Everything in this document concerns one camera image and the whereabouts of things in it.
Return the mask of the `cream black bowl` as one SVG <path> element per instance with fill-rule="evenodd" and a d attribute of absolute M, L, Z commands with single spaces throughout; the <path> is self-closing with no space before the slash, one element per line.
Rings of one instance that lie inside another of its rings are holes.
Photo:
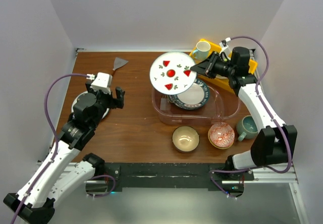
<path fill-rule="evenodd" d="M 193 127 L 180 126 L 173 131 L 172 143 L 180 152 L 189 153 L 194 151 L 199 142 L 199 134 Z"/>

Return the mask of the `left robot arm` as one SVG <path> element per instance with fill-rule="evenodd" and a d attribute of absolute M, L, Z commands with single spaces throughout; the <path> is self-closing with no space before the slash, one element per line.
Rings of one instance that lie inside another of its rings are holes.
<path fill-rule="evenodd" d="M 80 94 L 68 121 L 62 127 L 58 143 L 33 177 L 17 193 L 9 193 L 4 204 L 27 223 L 48 223 L 55 208 L 83 182 L 104 175 L 104 160 L 90 153 L 65 176 L 61 174 L 94 136 L 108 109 L 123 108 L 125 91 L 116 87 L 116 98 L 108 86 L 86 83 L 87 93 Z"/>

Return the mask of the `teal rim lettered plate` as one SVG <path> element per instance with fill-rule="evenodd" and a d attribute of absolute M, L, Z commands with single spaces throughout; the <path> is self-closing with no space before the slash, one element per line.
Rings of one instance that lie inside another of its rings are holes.
<path fill-rule="evenodd" d="M 203 107 L 208 102 L 210 90 L 204 81 L 195 79 L 195 82 L 188 90 L 174 96 L 180 103 L 180 108 L 195 110 Z"/>

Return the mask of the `white flower plate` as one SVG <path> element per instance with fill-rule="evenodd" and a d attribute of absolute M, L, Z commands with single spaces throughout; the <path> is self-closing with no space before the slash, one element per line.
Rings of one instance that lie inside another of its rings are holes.
<path fill-rule="evenodd" d="M 149 70 L 153 88 L 165 95 L 176 95 L 188 90 L 197 77 L 191 70 L 194 60 L 179 51 L 166 52 L 154 60 Z"/>

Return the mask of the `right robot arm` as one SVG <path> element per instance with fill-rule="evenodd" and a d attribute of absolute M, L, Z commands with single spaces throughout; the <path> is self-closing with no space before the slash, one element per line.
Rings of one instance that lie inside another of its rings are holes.
<path fill-rule="evenodd" d="M 287 125 L 270 107 L 259 85 L 259 80 L 249 73 L 249 50 L 233 48 L 231 58 L 224 61 L 222 55 L 212 52 L 204 61 L 190 69 L 208 78 L 217 75 L 226 77 L 229 86 L 250 112 L 258 134 L 250 148 L 240 154 L 230 155 L 222 170 L 230 180 L 238 179 L 243 172 L 260 167 L 273 170 L 274 164 L 286 163 L 280 173 L 286 173 L 292 166 L 297 130 Z"/>

